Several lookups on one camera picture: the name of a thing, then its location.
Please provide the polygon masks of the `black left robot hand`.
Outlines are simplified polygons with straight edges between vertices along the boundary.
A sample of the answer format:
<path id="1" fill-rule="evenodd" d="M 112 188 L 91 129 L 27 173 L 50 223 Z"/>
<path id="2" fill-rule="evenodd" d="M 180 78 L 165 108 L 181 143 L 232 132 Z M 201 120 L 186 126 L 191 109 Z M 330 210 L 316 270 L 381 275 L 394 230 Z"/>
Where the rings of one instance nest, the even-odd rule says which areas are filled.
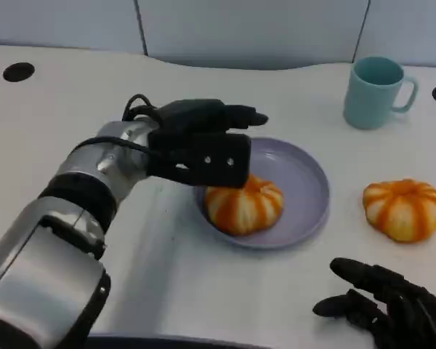
<path id="1" fill-rule="evenodd" d="M 161 119 L 161 124 L 150 133 L 149 141 L 163 136 L 225 133 L 268 122 L 268 117 L 254 107 L 227 105 L 217 99 L 177 100 L 157 108 L 155 115 Z"/>

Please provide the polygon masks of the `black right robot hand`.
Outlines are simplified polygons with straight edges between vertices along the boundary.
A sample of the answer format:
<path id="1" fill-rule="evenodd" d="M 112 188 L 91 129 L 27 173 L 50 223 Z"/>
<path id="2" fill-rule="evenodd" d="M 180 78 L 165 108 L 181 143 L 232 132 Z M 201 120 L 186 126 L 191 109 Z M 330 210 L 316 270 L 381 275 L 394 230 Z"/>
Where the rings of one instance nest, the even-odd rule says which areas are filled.
<path id="1" fill-rule="evenodd" d="M 376 348 L 436 348 L 436 296 L 380 265 L 336 257 L 330 269 L 353 285 L 318 302 L 313 313 L 345 318 L 369 332 Z"/>

